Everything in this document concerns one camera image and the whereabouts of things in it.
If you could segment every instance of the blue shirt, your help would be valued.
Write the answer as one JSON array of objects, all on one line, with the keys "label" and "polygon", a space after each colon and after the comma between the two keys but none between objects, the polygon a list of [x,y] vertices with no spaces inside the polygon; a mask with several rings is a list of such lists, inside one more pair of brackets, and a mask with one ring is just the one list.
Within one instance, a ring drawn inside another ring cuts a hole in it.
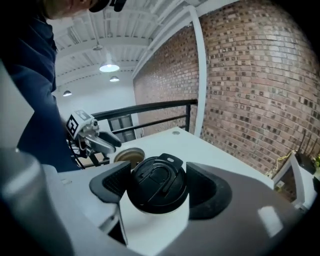
[{"label": "blue shirt", "polygon": [[18,148],[58,172],[78,170],[66,143],[66,129],[56,98],[57,48],[52,26],[40,15],[29,18],[5,49],[3,63],[17,88],[34,109]]}]

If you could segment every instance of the black metal railing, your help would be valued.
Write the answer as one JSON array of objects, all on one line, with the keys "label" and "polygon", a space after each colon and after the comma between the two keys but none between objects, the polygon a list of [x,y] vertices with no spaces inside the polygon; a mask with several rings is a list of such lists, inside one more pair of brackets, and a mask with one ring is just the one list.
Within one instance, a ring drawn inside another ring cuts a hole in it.
[{"label": "black metal railing", "polygon": [[139,128],[144,128],[148,126],[153,126],[181,118],[185,118],[185,125],[181,126],[180,128],[185,128],[187,132],[189,132],[190,129],[190,115],[191,115],[191,105],[197,105],[198,100],[197,99],[186,99],[186,100],[175,100],[175,101],[164,101],[164,102],[156,102],[156,103],[150,103],[150,104],[142,104],[142,105],[136,105],[136,106],[129,106],[125,108],[110,110],[106,112],[100,112],[93,114],[94,118],[98,121],[105,120],[105,119],[111,119],[111,118],[119,118],[125,115],[131,115],[131,114],[137,114],[137,113],[143,113],[148,111],[154,111],[154,110],[162,110],[162,109],[168,109],[168,108],[174,108],[174,107],[183,107],[185,106],[185,114],[178,115],[162,120],[157,120],[153,122],[148,122],[145,124],[135,125],[128,128],[123,128],[119,130],[113,130],[113,134],[120,134],[127,131],[133,131]]}]

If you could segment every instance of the robotic arm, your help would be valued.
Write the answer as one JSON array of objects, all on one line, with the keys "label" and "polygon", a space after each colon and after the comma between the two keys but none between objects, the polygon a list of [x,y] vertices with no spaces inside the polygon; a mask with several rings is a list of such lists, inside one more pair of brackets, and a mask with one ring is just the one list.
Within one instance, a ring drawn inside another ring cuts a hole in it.
[{"label": "robotic arm", "polygon": [[73,111],[66,123],[71,138],[88,156],[94,153],[111,154],[121,141],[111,132],[99,131],[98,121],[84,110]]}]

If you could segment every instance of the handrail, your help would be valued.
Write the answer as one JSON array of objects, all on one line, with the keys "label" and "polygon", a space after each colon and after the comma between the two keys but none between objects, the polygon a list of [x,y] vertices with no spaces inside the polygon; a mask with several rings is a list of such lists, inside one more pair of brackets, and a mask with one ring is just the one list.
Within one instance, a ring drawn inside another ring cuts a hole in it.
[{"label": "handrail", "polygon": [[173,121],[173,120],[177,120],[177,119],[181,119],[181,118],[188,118],[188,115],[187,114],[183,114],[183,115],[174,116],[174,117],[170,117],[170,118],[166,118],[166,119],[162,119],[162,120],[157,120],[157,121],[153,121],[153,122],[148,122],[148,123],[145,123],[145,124],[140,124],[140,125],[127,127],[127,128],[123,128],[123,129],[119,129],[119,130],[113,130],[112,133],[113,134],[121,134],[121,133],[125,133],[125,132],[128,132],[128,131],[133,131],[135,129],[140,129],[140,128],[144,128],[144,127],[148,127],[148,126],[154,126],[154,125],[162,124],[162,123],[165,123],[165,122],[169,122],[169,121]]},{"label": "handrail", "polygon": [[101,121],[105,119],[118,118],[121,116],[136,114],[141,112],[161,110],[161,109],[174,108],[174,107],[182,107],[187,105],[197,105],[197,104],[198,104],[197,99],[164,101],[164,102],[129,106],[129,107],[124,107],[124,108],[105,111],[105,112],[99,112],[99,113],[93,114],[93,117],[98,121]]}]

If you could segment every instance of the white column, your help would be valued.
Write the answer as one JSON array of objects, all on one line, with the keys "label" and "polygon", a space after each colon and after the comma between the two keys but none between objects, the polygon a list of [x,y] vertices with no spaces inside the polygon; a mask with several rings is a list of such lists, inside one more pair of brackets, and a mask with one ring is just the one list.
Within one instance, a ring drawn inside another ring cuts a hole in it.
[{"label": "white column", "polygon": [[207,94],[207,56],[205,48],[204,34],[196,8],[192,5],[187,6],[193,23],[196,46],[199,62],[199,89],[198,89],[198,108],[195,120],[194,135],[200,137],[202,125],[205,118],[206,94]]}]

